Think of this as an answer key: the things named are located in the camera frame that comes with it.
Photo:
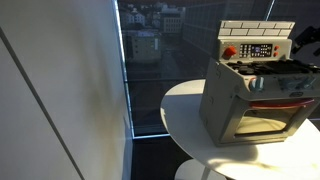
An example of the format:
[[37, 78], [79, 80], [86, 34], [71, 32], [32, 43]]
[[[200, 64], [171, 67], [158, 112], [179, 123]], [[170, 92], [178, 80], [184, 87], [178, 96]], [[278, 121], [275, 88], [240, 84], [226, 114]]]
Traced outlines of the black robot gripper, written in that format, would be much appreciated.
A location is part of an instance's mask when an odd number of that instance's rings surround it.
[[320, 28], [309, 26], [294, 39], [294, 45], [291, 52], [293, 54], [296, 54], [303, 46], [319, 42]]

